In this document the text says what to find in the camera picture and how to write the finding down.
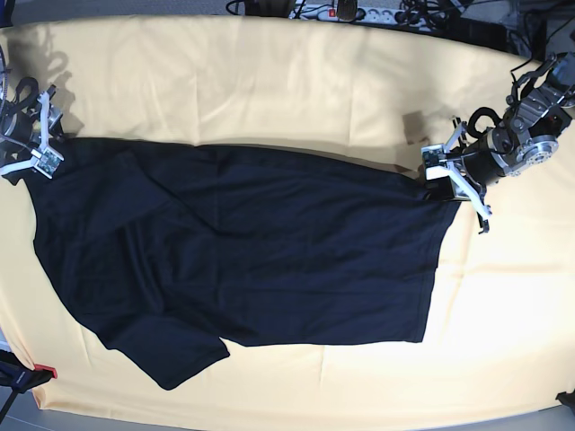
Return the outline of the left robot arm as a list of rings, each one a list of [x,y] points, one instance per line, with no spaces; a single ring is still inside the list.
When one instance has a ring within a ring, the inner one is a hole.
[[[466,133],[475,141],[461,160],[469,180],[484,187],[550,159],[558,137],[570,125],[574,106],[574,54],[552,55],[512,84],[502,116],[481,107]]]

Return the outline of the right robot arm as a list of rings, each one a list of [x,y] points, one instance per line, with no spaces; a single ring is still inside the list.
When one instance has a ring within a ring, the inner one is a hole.
[[[16,85],[10,99],[10,73],[1,50],[1,157],[17,159],[22,152],[40,148],[40,96],[43,94],[49,98],[49,142],[62,142],[65,138],[61,126],[63,112],[52,104],[58,88],[51,85],[45,92],[40,92],[38,81],[26,76]]]

